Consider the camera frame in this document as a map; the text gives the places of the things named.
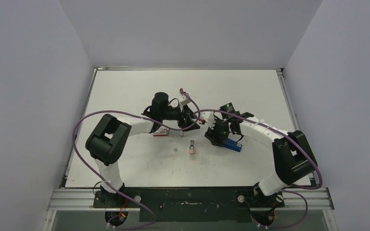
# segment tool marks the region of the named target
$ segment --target white table surface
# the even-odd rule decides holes
[[[294,130],[274,70],[98,71],[86,114],[111,109],[139,115],[151,105],[156,92],[163,91],[172,99],[177,97],[180,88],[188,92],[201,109],[218,109],[232,102],[241,113],[250,112],[272,126]],[[101,116],[86,119],[77,140],[77,148],[95,169],[97,165],[84,145]],[[176,121],[164,123],[176,126]],[[237,153],[212,146],[204,137],[207,129],[204,125],[199,130],[185,132],[183,137],[130,136],[119,159],[125,185],[252,186],[274,171],[273,153],[260,143],[245,137],[241,141],[242,151]],[[195,154],[188,153],[190,140],[195,140]],[[90,188],[98,181],[73,151],[66,187]],[[310,180],[305,177],[297,184],[309,185]]]

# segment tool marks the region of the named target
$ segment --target white wall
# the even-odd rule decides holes
[[[57,0],[0,0],[0,231],[41,229],[92,71]]]
[[[284,67],[321,0],[60,0],[94,66]]]
[[[370,230],[370,1],[324,0],[284,74],[340,230]]]

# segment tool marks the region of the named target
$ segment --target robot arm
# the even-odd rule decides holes
[[[185,131],[199,129],[194,124],[194,113],[189,109],[187,97],[179,95],[179,105],[172,107],[168,102],[168,95],[164,92],[155,94],[152,104],[147,107],[144,117],[151,118],[162,123],[163,120],[177,120],[178,127],[186,128]],[[95,159],[100,174],[115,189],[123,187],[124,183],[119,174],[119,163],[122,151],[129,136],[141,133],[152,133],[160,124],[143,118],[119,117],[118,119],[110,114],[104,115],[86,142],[86,149],[90,151],[91,157]],[[111,197],[116,193],[104,182],[101,183],[101,190]]]
[[[273,151],[275,172],[261,180],[254,186],[254,194],[258,200],[266,201],[266,198],[274,195],[281,189],[293,184],[299,179],[314,171],[313,166],[284,136],[272,130],[277,130],[292,138],[298,143],[309,157],[317,164],[305,135],[301,131],[287,132],[261,122],[250,113],[240,114],[235,111],[232,103],[222,106],[221,111],[229,112],[237,116],[248,118],[255,124],[222,114],[223,119],[213,115],[213,112],[203,112],[201,118],[208,124],[205,133],[213,145],[229,148],[234,151],[241,150],[241,144],[228,139],[229,133],[250,137]]]

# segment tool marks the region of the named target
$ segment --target black cable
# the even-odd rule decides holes
[[[245,136],[244,135],[240,135],[240,139],[238,141],[236,141],[236,143],[239,142],[239,141],[241,141],[243,139],[243,137],[245,137]]]
[[[173,99],[169,102],[169,104],[168,104],[168,105],[171,105],[172,101],[174,101],[174,100],[177,100],[177,101],[178,101],[178,106],[179,106],[179,99],[177,99],[177,98],[173,98]]]
[[[145,113],[148,111],[148,109],[150,109],[150,108],[151,108],[151,106],[148,106],[148,107],[144,110],[143,114],[145,114]]]
[[[256,214],[256,215],[259,216],[259,217],[262,217],[262,218],[266,218],[266,217],[270,216],[270,214],[272,214],[273,210],[275,210],[276,208],[278,208],[282,204],[283,204],[283,202],[278,203],[276,206],[274,206],[269,211],[267,211],[264,215],[259,215],[259,214]]]
[[[97,184],[101,183],[101,181],[97,182],[94,186],[93,186],[93,194],[95,195],[95,192],[94,192],[94,189],[95,187],[97,186]]]

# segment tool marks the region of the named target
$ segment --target black mount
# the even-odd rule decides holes
[[[86,141],[86,149],[94,159],[105,166],[115,163],[121,156],[131,126],[110,114],[105,114]]]
[[[232,103],[227,103],[220,107],[219,109],[221,111],[229,112],[236,116],[241,116],[243,118],[249,118],[254,116],[249,112],[240,114],[239,111],[236,111],[234,109]],[[213,129],[208,128],[208,131],[205,132],[205,137],[211,141],[212,145],[224,147],[226,144],[228,144],[228,137],[230,133],[242,135],[242,133],[240,132],[240,123],[243,122],[243,120],[223,113],[221,113],[221,115],[222,119],[214,115],[215,126],[213,127]]]
[[[317,161],[314,158],[313,151],[311,150],[304,133],[297,130],[289,132],[288,135],[308,154],[310,159],[314,161],[317,166]],[[297,155],[293,156],[291,154],[292,151],[296,151]],[[303,153],[301,153],[286,138],[274,140],[273,157],[276,173],[280,180],[287,185],[293,184],[314,171],[314,167]]]
[[[179,105],[176,107],[170,106],[168,94],[164,92],[158,92],[154,95],[152,104],[144,110],[142,115],[160,123],[162,123],[163,120],[176,120],[180,128],[186,128],[192,125],[194,123],[192,119],[196,119],[194,113],[187,105],[183,106],[182,110]],[[161,125],[154,123],[151,133],[158,130],[159,127],[161,127]],[[191,131],[199,128],[200,126],[198,124],[194,124],[184,131]]]
[[[158,222],[207,222],[235,220],[252,222],[250,208],[272,208],[277,195],[269,197],[267,203],[259,202],[254,197],[253,187],[191,187],[191,188],[136,188],[125,187],[123,193],[131,198],[141,197],[141,203],[150,208],[158,218]],[[95,194],[94,208],[119,208],[124,203],[111,202],[104,197],[103,190]],[[139,206],[128,201],[126,208]],[[140,208],[140,222],[153,221],[148,211]]]

